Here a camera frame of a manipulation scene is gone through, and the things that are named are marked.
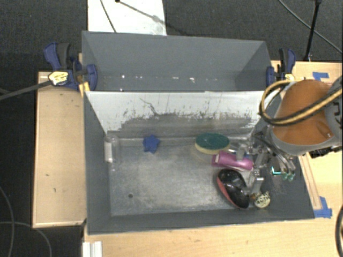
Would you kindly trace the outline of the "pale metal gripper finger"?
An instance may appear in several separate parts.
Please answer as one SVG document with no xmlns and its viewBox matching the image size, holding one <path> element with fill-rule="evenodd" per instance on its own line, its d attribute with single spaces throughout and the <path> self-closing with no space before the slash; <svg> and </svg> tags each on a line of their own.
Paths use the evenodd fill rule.
<svg viewBox="0 0 343 257">
<path fill-rule="evenodd" d="M 230 145 L 229 151 L 236 156 L 237 160 L 249 158 L 249 146 L 246 143 L 234 142 Z"/>
<path fill-rule="evenodd" d="M 261 169 L 253 169 L 248 175 L 247 188 L 250 197 L 261 193 L 261 186 L 265 178 L 262 176 Z"/>
</svg>

